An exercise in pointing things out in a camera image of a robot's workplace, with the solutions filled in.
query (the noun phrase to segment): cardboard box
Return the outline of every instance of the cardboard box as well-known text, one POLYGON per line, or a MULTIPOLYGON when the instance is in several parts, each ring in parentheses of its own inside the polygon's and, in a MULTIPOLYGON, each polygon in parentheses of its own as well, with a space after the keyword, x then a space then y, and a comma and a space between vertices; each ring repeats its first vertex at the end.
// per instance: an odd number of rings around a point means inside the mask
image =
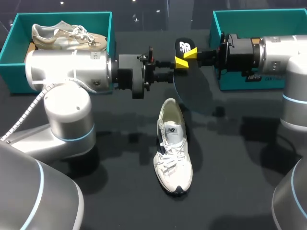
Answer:
MULTIPOLYGON (((263 36, 307 35, 306 9, 214 11, 210 29, 210 48, 216 49, 221 32, 239 38, 263 36)), ((260 81, 246 82, 241 72, 224 73, 220 90, 283 89, 284 79, 262 76, 260 81)))
POLYGON ((34 92, 25 76, 24 59, 31 42, 33 24, 56 25, 60 21, 82 25, 87 31, 107 37, 107 52, 115 56, 112 12, 19 13, 0 53, 0 75, 12 93, 34 92))

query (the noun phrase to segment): white sneaker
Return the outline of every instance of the white sneaker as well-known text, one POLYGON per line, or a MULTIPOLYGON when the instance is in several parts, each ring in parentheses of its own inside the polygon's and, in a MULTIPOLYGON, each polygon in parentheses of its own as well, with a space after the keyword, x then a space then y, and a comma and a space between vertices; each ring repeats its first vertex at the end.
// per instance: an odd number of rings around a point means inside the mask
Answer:
POLYGON ((32 39, 39 49, 65 49, 102 51, 106 49, 106 37, 87 32, 81 25, 64 21, 54 26, 32 26, 32 39))
POLYGON ((164 102, 157 132, 160 145, 153 159, 154 170, 168 192, 183 194, 191 185, 193 169, 183 115, 175 99, 164 102))

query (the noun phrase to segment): blue ring accent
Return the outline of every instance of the blue ring accent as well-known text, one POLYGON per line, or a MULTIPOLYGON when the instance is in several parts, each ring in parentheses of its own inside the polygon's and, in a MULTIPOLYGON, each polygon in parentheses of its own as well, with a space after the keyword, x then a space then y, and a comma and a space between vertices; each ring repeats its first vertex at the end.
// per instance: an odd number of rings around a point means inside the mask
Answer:
POLYGON ((304 102, 304 101, 299 101, 299 100, 296 100, 296 99, 292 99, 290 97, 287 97, 283 94, 283 98, 284 99, 287 99, 288 101, 291 101, 291 102, 295 102, 295 103, 301 103, 301 104, 307 104, 307 102, 304 102))
POLYGON ((297 165, 298 165, 298 163, 294 166, 293 171, 292 171, 292 175, 291 175, 291 188, 292 188, 292 193, 293 193, 293 196, 294 196, 294 200, 296 201, 296 204, 297 204, 299 210, 301 210, 301 212, 303 213, 304 217, 307 219, 307 214, 306 214, 306 212, 303 210, 301 204, 298 202, 297 196, 296 196, 295 191, 294 191, 294 182, 293 182, 293 178, 294 178, 294 171, 295 171, 295 168, 296 168, 297 165))
POLYGON ((39 161, 36 160, 36 162, 38 164, 39 171, 40 171, 40 184, 39 184, 38 194, 37 194, 37 198, 36 198, 36 201, 34 203, 34 206, 32 208, 32 211, 30 212, 30 215, 28 216, 27 220, 25 221, 23 226, 20 228, 20 230, 26 230, 27 229, 27 227, 31 223, 31 221, 32 221, 37 209, 38 209, 39 203, 40 203, 42 196, 43 196, 44 184, 45 184, 44 170, 43 170, 43 167, 41 166, 41 164, 39 163, 39 161))
POLYGON ((63 138, 58 138, 58 139, 60 139, 62 141, 77 141, 77 140, 81 140, 83 138, 86 138, 88 135, 90 135, 91 132, 94 130, 94 127, 95 127, 95 124, 93 125, 92 129, 87 134, 85 134, 83 137, 76 138, 76 139, 63 139, 63 138))

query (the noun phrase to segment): beige sneaker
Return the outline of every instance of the beige sneaker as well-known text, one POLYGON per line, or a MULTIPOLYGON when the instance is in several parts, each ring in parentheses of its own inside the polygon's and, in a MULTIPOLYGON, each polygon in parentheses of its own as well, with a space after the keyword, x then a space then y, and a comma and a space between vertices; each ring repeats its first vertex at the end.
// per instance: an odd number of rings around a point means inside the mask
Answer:
POLYGON ((32 39, 39 49, 66 49, 102 51, 106 49, 106 37, 88 33, 81 25, 69 25, 64 21, 54 26, 32 26, 32 39))

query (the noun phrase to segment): shoe lace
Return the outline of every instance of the shoe lace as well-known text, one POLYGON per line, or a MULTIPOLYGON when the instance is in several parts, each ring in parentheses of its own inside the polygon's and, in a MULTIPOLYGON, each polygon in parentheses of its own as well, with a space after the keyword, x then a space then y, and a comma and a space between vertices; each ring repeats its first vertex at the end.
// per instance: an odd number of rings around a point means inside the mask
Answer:
POLYGON ((83 40, 85 37, 87 38, 88 43, 93 44, 95 37, 91 34, 88 34, 87 30, 81 25, 73 25, 74 30, 70 34, 70 36, 79 36, 83 40))
POLYGON ((185 153, 183 149, 185 143, 185 138, 183 138, 182 142, 178 144, 170 145, 165 140, 160 143, 160 146, 164 146, 164 148, 166 149, 166 153, 159 153, 161 160, 157 164, 162 164, 164 166, 164 172, 166 172, 172 167, 175 167, 179 161, 183 161, 185 159, 185 153))

